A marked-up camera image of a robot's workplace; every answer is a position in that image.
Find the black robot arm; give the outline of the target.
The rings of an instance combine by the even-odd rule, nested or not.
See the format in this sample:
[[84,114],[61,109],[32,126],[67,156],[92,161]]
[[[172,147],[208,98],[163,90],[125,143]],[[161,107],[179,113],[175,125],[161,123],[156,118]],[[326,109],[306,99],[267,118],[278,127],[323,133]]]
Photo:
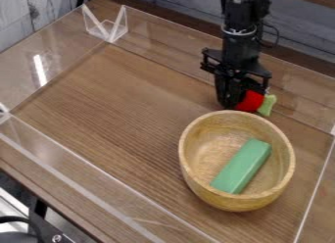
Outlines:
[[215,76],[217,101],[225,109],[256,112],[267,94],[270,71],[259,63],[263,19],[270,0],[220,0],[223,48],[201,50],[200,69]]

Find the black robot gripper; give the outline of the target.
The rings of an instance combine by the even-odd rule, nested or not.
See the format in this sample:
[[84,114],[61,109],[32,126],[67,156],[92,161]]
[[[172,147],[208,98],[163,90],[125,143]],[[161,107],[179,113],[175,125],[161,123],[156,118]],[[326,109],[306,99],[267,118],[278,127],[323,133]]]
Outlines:
[[[225,109],[233,109],[248,94],[266,94],[272,77],[259,63],[263,25],[246,29],[223,27],[223,48],[204,48],[200,69],[215,76],[217,101]],[[250,78],[255,75],[262,82]]]

